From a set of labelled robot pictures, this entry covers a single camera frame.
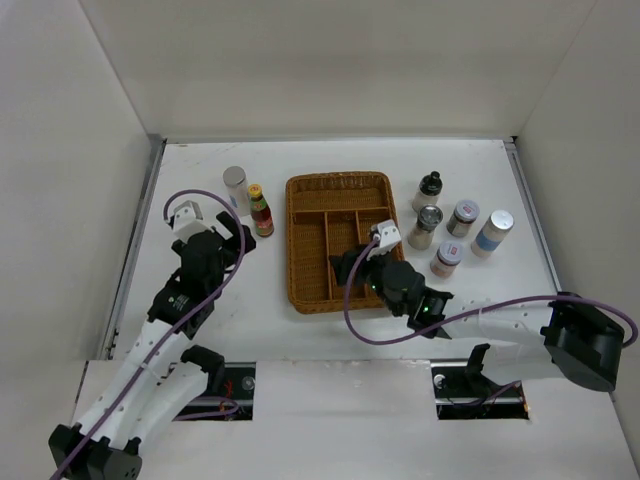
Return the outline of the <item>silver-lid white shaker bottle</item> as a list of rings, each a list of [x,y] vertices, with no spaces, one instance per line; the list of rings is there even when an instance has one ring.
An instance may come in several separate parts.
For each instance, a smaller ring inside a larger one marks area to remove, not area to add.
[[[248,183],[246,173],[240,166],[231,166],[223,172],[223,182],[227,188],[231,205],[239,217],[250,214]]]

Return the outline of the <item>white shaker blue label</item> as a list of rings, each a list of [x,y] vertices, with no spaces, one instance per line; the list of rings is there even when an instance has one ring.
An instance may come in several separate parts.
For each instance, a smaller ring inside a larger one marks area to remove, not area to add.
[[[499,247],[514,226],[514,218],[506,210],[494,210],[471,243],[477,257],[487,258]]]

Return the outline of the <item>dark spice jar white lid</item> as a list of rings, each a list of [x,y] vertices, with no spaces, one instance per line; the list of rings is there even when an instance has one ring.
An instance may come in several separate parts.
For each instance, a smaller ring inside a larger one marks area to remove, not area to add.
[[[465,237],[470,232],[479,213],[480,209],[475,201],[469,199],[458,201],[446,224],[447,231],[454,237]]]

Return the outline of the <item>red spice jar white lid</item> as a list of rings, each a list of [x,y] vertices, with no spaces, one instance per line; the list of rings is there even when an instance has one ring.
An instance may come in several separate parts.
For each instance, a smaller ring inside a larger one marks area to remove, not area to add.
[[[442,242],[430,262],[433,274],[440,278],[450,277],[463,258],[463,245],[457,241]]]

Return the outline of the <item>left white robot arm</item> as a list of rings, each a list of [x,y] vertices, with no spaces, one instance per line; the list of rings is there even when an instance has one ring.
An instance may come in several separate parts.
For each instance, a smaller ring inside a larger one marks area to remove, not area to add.
[[[223,390],[223,356],[193,340],[256,242],[235,214],[216,219],[230,235],[204,228],[173,243],[180,266],[156,294],[111,384],[73,425],[52,432],[54,478],[138,478],[152,439],[191,400]]]

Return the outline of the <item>chrome-top pepper grinder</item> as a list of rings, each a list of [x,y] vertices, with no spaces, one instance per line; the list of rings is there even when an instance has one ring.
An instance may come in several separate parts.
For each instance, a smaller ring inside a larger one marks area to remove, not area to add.
[[[425,205],[417,213],[416,223],[408,235],[408,244],[416,250],[430,247],[434,232],[442,222],[443,212],[436,205]]]

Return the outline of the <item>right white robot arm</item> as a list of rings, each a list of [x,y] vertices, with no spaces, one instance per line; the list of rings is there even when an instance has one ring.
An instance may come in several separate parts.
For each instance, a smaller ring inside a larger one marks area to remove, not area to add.
[[[638,337],[633,320],[619,309],[569,292],[450,309],[452,293],[428,287],[409,262],[378,253],[373,243],[329,262],[345,302],[352,286],[367,285],[393,316],[406,319],[409,334],[385,345],[418,337],[477,340],[463,380],[479,396],[546,378],[611,393],[622,351]]]

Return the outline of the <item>red sauce bottle yellow cap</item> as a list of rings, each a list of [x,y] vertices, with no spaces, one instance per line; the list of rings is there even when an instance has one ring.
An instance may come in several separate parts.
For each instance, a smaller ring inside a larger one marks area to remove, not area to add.
[[[254,221],[256,233],[260,237],[269,237],[274,232],[274,225],[270,207],[264,197],[259,184],[248,187],[251,217]]]

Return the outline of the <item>black-cap white spice bottle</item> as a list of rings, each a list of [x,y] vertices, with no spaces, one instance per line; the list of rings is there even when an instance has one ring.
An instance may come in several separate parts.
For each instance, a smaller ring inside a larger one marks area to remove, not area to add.
[[[427,205],[436,205],[442,191],[442,187],[443,182],[438,171],[432,171],[430,174],[424,176],[418,185],[418,189],[412,201],[413,210],[418,213]]]

